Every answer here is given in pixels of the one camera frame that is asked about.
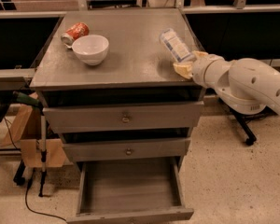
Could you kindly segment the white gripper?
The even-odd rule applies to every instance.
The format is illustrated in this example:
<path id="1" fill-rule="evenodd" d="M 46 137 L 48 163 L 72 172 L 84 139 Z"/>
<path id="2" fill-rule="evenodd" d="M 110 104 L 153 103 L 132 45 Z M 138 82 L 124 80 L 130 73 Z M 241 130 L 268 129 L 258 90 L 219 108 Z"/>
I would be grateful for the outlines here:
<path id="1" fill-rule="evenodd" d="M 219 80 L 229 71 L 231 63 L 223 57 L 204 51 L 192 52 L 196 61 L 174 63 L 174 70 L 183 78 L 191 79 L 204 88 L 217 88 Z"/>

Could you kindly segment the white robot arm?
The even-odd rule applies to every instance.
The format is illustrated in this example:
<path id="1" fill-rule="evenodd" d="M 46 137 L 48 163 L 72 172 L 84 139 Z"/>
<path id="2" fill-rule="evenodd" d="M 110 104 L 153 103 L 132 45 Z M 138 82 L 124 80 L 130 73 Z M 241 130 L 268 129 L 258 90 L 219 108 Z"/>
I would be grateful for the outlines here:
<path id="1" fill-rule="evenodd" d="M 193 51 L 190 60 L 173 63 L 173 67 L 180 76 L 213 89 L 240 114 L 254 115 L 269 107 L 280 116 L 280 72 L 262 61 L 226 61 L 215 54 Z"/>

